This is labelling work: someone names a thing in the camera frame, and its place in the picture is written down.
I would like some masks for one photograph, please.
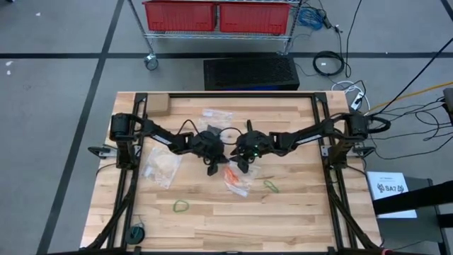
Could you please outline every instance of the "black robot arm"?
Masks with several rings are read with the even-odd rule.
[[[130,132],[136,124],[138,131]],[[196,135],[192,132],[172,134],[152,120],[142,119],[132,114],[118,113],[112,116],[110,124],[110,139],[117,143],[117,167],[133,169],[138,164],[132,142],[142,137],[150,137],[163,145],[174,154],[192,153],[203,158],[208,165],[207,174],[211,176],[218,170],[217,164],[226,163],[224,144],[220,138],[209,131]]]
[[[345,132],[335,128],[335,123],[344,120]],[[377,121],[384,124],[383,127],[370,129],[369,123]],[[250,120],[247,120],[247,133],[242,134],[236,141],[236,149],[231,152],[234,157],[231,160],[238,163],[242,172],[248,172],[248,164],[256,157],[265,154],[276,154],[280,157],[294,151],[299,145],[307,142],[332,137],[342,144],[339,152],[347,152],[356,142],[362,142],[370,133],[378,133],[388,130],[390,122],[376,116],[363,116],[359,113],[339,113],[321,121],[318,124],[298,130],[296,132],[270,132],[265,135],[253,130]]]

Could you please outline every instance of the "clear plastic bag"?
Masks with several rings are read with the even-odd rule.
[[[181,159],[182,156],[154,147],[142,168],[142,175],[160,187],[168,189],[181,164]]]
[[[203,116],[198,120],[198,127],[201,130],[207,130],[214,135],[218,135],[224,128],[231,127],[233,113],[221,110],[203,109]]]
[[[238,167],[236,162],[229,162],[228,165],[224,167],[224,182],[226,187],[230,191],[247,197],[248,191],[255,180],[258,171],[260,170],[259,166],[249,165],[248,173],[244,174]]]

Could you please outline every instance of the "small cardboard box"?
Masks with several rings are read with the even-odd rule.
[[[147,113],[149,117],[170,115],[170,97],[168,94],[148,94]]]

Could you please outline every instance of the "blue cable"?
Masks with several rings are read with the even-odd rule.
[[[323,21],[324,16],[315,8],[301,8],[297,17],[298,26],[306,26],[313,30],[322,29]]]

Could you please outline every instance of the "butcher block tabletop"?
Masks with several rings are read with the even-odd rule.
[[[331,115],[348,112],[343,92],[326,91],[326,95]],[[113,114],[131,113],[134,96],[135,92],[118,93]],[[191,119],[197,125],[204,109],[233,113],[231,126],[242,132],[246,132],[247,120],[251,120],[254,130],[265,134],[294,132],[314,124],[309,98],[178,97],[170,98],[170,105],[170,115],[152,120],[173,133],[184,120]],[[105,143],[115,146],[108,139],[107,129]],[[183,132],[190,131],[195,132],[192,125],[185,125]],[[235,142],[239,135],[235,130],[227,130],[225,134],[230,142]],[[153,147],[167,149],[153,139],[145,138],[142,166]],[[233,148],[225,146],[227,157]],[[104,159],[99,167],[112,163],[115,159]],[[348,163],[363,169],[359,159],[351,159]],[[140,174],[131,225],[144,224],[146,235],[139,244],[142,251],[326,251],[327,247],[336,246],[317,141],[303,144],[285,157],[265,155],[256,159],[253,165],[259,166],[260,170],[246,198],[226,187],[223,165],[219,165],[217,174],[208,176],[207,166],[193,154],[182,156],[169,189]],[[81,247],[90,244],[112,216],[119,177],[120,170],[115,166],[99,171]],[[343,178],[352,216],[379,245],[381,237],[365,176],[344,169]],[[266,187],[266,180],[271,181],[279,193]],[[173,205],[177,200],[186,201],[188,210],[174,212]],[[348,247],[345,221],[341,216],[339,218],[343,241]],[[116,247],[120,245],[123,222],[124,213],[118,224]]]

